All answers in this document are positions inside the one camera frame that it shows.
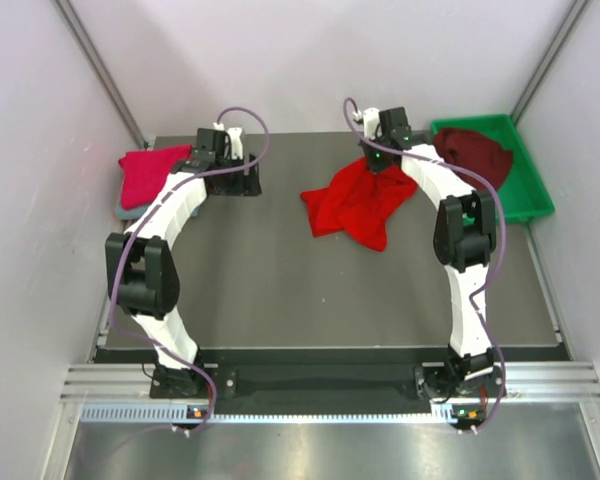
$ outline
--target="dark red cloth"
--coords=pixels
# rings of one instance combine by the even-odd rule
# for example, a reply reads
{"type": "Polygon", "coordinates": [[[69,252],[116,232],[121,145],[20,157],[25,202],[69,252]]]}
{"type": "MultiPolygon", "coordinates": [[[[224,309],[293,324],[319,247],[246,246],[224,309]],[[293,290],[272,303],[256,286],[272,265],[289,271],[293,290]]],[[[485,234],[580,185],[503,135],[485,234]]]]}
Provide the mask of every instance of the dark red cloth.
{"type": "Polygon", "coordinates": [[[120,206],[131,210],[153,202],[164,187],[171,168],[190,153],[191,145],[127,152],[118,160],[118,165],[124,172],[120,206]]]}
{"type": "Polygon", "coordinates": [[[385,224],[418,185],[398,166],[373,174],[365,158],[340,170],[327,188],[303,192],[314,237],[345,230],[362,245],[383,251],[385,224]]]}
{"type": "MultiPolygon", "coordinates": [[[[483,176],[498,190],[513,165],[513,152],[483,134],[459,128],[442,128],[433,138],[436,152],[445,162],[464,167],[483,176]]],[[[458,174],[473,188],[484,190],[477,180],[458,174]]]]}

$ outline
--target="purple cable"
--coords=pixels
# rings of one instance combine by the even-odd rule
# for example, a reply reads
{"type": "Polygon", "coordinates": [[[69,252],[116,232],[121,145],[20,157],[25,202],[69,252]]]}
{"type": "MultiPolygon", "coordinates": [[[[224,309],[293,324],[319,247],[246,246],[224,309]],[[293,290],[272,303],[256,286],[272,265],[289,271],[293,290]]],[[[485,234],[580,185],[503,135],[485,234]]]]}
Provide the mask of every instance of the purple cable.
{"type": "MultiPolygon", "coordinates": [[[[184,185],[186,185],[187,183],[189,183],[195,179],[203,178],[203,177],[213,177],[216,175],[225,175],[227,173],[235,173],[235,172],[248,170],[249,168],[260,163],[260,160],[262,160],[262,158],[267,154],[267,151],[269,150],[270,135],[269,135],[269,129],[267,128],[267,125],[264,122],[264,120],[262,119],[262,117],[260,117],[260,115],[258,115],[257,113],[255,113],[254,111],[252,111],[248,108],[229,107],[229,108],[225,108],[224,110],[222,110],[222,112],[220,112],[220,114],[218,115],[217,122],[220,123],[220,121],[222,120],[222,117],[224,117],[224,115],[229,112],[244,112],[244,113],[247,113],[248,115],[251,115],[253,118],[255,118],[258,121],[258,123],[264,130],[264,135],[265,135],[264,147],[262,147],[262,151],[260,152],[260,154],[255,159],[253,159],[253,161],[247,162],[244,165],[240,165],[237,167],[223,168],[223,169],[218,169],[218,170],[207,170],[205,172],[200,172],[200,173],[191,175],[189,178],[182,180],[180,183],[176,184],[169,192],[167,192],[160,199],[161,202],[165,201],[167,198],[169,198],[173,194],[173,192],[179,190],[184,185]]],[[[135,231],[131,234],[131,237],[125,244],[124,249],[122,250],[122,254],[120,255],[120,261],[118,262],[118,268],[116,270],[116,274],[115,274],[115,277],[113,280],[113,286],[111,288],[111,303],[110,303],[111,306],[109,307],[109,325],[111,326],[111,329],[119,335],[123,335],[123,336],[130,337],[130,338],[139,338],[143,341],[149,342],[156,349],[160,349],[168,357],[172,358],[176,362],[181,363],[182,365],[193,370],[196,374],[198,374],[202,378],[204,378],[204,380],[207,382],[207,384],[211,388],[211,399],[209,400],[209,409],[208,409],[206,415],[204,417],[202,417],[201,422],[196,426],[196,428],[194,430],[192,430],[192,433],[193,432],[197,433],[201,429],[204,428],[204,426],[207,424],[207,422],[211,418],[211,415],[213,414],[213,411],[215,409],[216,400],[218,397],[218,391],[217,391],[216,385],[213,382],[213,380],[211,379],[211,377],[204,370],[197,367],[193,363],[187,362],[186,360],[178,357],[175,353],[170,351],[168,348],[166,348],[164,345],[162,345],[157,340],[154,340],[153,338],[149,338],[146,335],[141,335],[141,334],[138,334],[135,332],[124,330],[122,328],[119,328],[116,325],[115,305],[117,305],[117,303],[118,303],[118,290],[120,289],[122,273],[124,271],[124,266],[127,263],[127,258],[129,257],[129,252],[131,251],[131,247],[133,246],[133,243],[136,241],[136,238],[138,238],[138,234],[140,233],[140,231],[147,225],[147,223],[149,223],[151,221],[151,219],[154,217],[154,215],[160,210],[160,207],[161,207],[161,205],[154,206],[151,209],[151,211],[142,219],[142,221],[138,225],[138,228],[136,228],[135,231]]],[[[111,452],[109,452],[103,459],[101,459],[100,461],[98,461],[96,463],[86,461],[84,458],[83,448],[81,448],[80,449],[81,460],[85,465],[91,465],[93,467],[96,467],[96,466],[104,463],[105,461],[107,461],[109,458],[111,458],[111,456],[113,456],[116,452],[118,452],[122,447],[124,447],[126,444],[128,444],[132,440],[135,440],[136,438],[144,435],[145,433],[153,432],[156,430],[166,430],[166,429],[171,429],[171,426],[169,426],[169,425],[154,425],[152,427],[148,427],[143,430],[140,430],[139,432],[131,435],[129,438],[127,438],[126,440],[121,442],[111,452]]]]}
{"type": "Polygon", "coordinates": [[[471,295],[469,295],[469,301],[471,302],[471,306],[473,307],[473,309],[476,311],[476,314],[478,315],[478,319],[480,320],[480,323],[482,324],[482,327],[484,328],[484,331],[487,335],[487,338],[489,339],[489,342],[491,342],[493,349],[496,351],[496,354],[498,355],[498,358],[500,359],[502,383],[500,384],[500,390],[498,391],[498,396],[496,397],[495,403],[493,404],[491,411],[487,415],[487,418],[485,418],[484,422],[482,422],[482,424],[480,424],[480,426],[476,427],[475,431],[477,433],[480,430],[482,430],[484,427],[486,427],[489,424],[489,422],[491,422],[493,416],[498,411],[498,408],[500,407],[500,402],[502,401],[502,397],[504,397],[505,384],[507,381],[507,371],[506,371],[505,364],[504,364],[504,355],[502,353],[502,349],[500,348],[500,345],[498,344],[498,342],[495,341],[495,337],[493,336],[493,333],[491,332],[489,325],[487,325],[487,321],[485,320],[484,316],[482,315],[482,312],[480,311],[480,309],[478,308],[478,305],[475,302],[476,295],[479,295],[480,293],[486,291],[487,288],[489,288],[491,286],[493,281],[496,279],[496,277],[500,273],[500,269],[502,268],[502,262],[504,261],[504,254],[507,250],[507,225],[506,225],[505,219],[504,219],[504,208],[502,207],[502,202],[500,201],[498,192],[496,192],[496,189],[493,188],[493,185],[491,185],[491,183],[489,183],[489,181],[486,178],[482,177],[481,175],[478,175],[475,172],[472,172],[471,170],[467,170],[466,168],[458,167],[456,165],[451,165],[449,163],[440,162],[433,158],[424,157],[422,155],[416,155],[414,153],[409,153],[407,151],[401,151],[401,150],[395,150],[393,148],[388,148],[388,147],[377,144],[377,143],[372,142],[371,140],[365,138],[365,136],[362,133],[360,133],[358,131],[358,129],[356,128],[356,126],[353,123],[353,120],[351,120],[351,118],[349,117],[349,114],[347,112],[347,105],[349,103],[351,103],[353,105],[353,108],[355,109],[356,112],[359,111],[358,104],[356,103],[356,101],[351,97],[347,97],[347,98],[345,98],[344,103],[342,104],[342,113],[344,114],[344,119],[347,122],[347,125],[349,126],[351,131],[361,141],[363,141],[367,145],[370,145],[370,146],[372,146],[380,151],[386,152],[386,153],[391,153],[393,155],[400,155],[401,157],[407,156],[407,157],[415,158],[417,160],[423,160],[425,162],[436,163],[437,165],[446,167],[449,170],[452,170],[456,173],[463,173],[463,174],[467,175],[468,177],[471,177],[471,178],[479,181],[482,185],[484,185],[485,188],[489,191],[489,194],[493,197],[493,201],[496,204],[496,210],[498,210],[498,220],[499,220],[499,224],[500,224],[500,233],[501,233],[501,237],[502,237],[502,240],[500,242],[500,244],[501,244],[500,255],[498,255],[498,260],[496,261],[495,267],[492,270],[490,269],[489,272],[487,273],[487,277],[485,279],[484,285],[482,285],[475,292],[472,292],[471,295]]]}

